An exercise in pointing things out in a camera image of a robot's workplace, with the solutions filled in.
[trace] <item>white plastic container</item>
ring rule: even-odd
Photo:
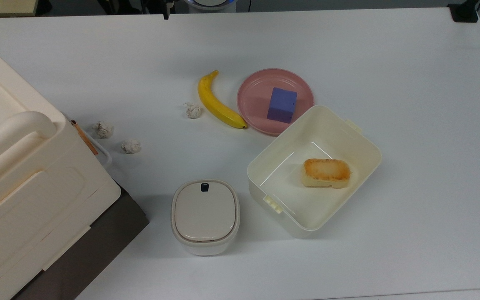
[[[194,180],[177,189],[172,201],[175,238],[195,255],[216,255],[234,240],[240,206],[233,188],[221,180]]]
[[[345,188],[301,184],[307,159],[339,159],[352,175]],[[324,106],[313,106],[248,166],[249,190],[293,237],[320,229],[381,163],[379,148]]]
[[[119,196],[63,114],[0,59],[0,300],[47,270]]]

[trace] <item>storage bin lid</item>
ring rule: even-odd
[[[173,199],[174,225],[188,241],[225,238],[236,223],[234,191],[218,180],[196,180],[181,186]]]

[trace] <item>storage bin handle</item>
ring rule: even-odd
[[[23,137],[36,131],[48,139],[57,133],[51,120],[41,112],[19,112],[0,124],[0,155]]]
[[[278,213],[280,215],[280,213],[283,212],[283,208],[278,205],[275,200],[272,199],[272,197],[266,195],[264,197],[264,202],[268,203],[268,205],[270,205],[270,207],[275,211],[275,213]]]

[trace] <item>banana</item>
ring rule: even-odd
[[[212,82],[217,75],[218,71],[216,70],[200,79],[200,83],[197,85],[197,92],[200,95],[201,102],[209,112],[223,123],[234,128],[246,129],[248,125],[245,123],[244,118],[221,103],[212,93]]]

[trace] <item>purple sponge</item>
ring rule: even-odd
[[[291,123],[298,93],[274,87],[268,110],[269,120]]]

